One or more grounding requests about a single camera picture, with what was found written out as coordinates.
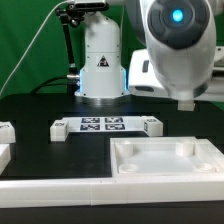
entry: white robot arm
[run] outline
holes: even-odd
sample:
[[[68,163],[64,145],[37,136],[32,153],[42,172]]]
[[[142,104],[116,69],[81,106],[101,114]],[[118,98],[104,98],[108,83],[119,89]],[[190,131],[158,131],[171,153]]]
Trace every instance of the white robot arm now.
[[[147,46],[147,52],[133,55],[129,91],[223,102],[223,79],[212,78],[217,49],[213,13],[221,13],[222,6],[223,0],[127,1],[132,25]]]

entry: white plastic tray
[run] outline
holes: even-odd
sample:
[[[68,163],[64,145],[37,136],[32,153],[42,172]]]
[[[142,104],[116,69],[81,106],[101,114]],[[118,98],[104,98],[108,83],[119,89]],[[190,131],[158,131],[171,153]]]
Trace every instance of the white plastic tray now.
[[[111,139],[113,177],[223,174],[224,155],[208,140]]]

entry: white block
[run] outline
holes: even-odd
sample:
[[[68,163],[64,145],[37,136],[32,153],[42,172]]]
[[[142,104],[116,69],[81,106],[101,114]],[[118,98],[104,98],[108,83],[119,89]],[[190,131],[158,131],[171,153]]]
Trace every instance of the white block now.
[[[52,142],[64,142],[68,137],[68,121],[56,120],[50,128]]]
[[[163,123],[155,117],[141,117],[143,130],[150,137],[163,136]]]
[[[10,122],[0,122],[0,144],[16,142],[15,130]]]
[[[0,145],[0,175],[11,160],[9,145]]]
[[[178,101],[179,111],[194,111],[195,103],[193,100],[189,101]]]

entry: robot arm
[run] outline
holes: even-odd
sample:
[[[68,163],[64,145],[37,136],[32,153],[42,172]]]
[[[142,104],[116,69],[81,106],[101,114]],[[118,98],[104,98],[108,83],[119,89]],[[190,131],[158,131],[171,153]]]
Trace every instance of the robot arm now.
[[[222,4],[213,0],[127,1],[130,20],[169,97],[192,100],[208,89],[216,49],[213,12],[220,13]]]

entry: black surface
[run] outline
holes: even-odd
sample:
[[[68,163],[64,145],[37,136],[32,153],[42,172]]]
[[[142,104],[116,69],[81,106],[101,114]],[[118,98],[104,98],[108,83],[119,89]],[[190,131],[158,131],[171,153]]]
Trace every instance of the black surface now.
[[[63,94],[14,95],[0,101],[0,120],[11,121],[16,144],[5,179],[109,177],[109,138],[142,133],[71,134],[66,143],[50,143],[49,128],[66,116],[153,115],[164,123],[164,136],[207,138],[224,152],[224,112],[197,103],[194,112],[177,111],[171,100],[133,97],[114,107],[75,104]],[[0,209],[1,223],[223,223],[224,202]]]

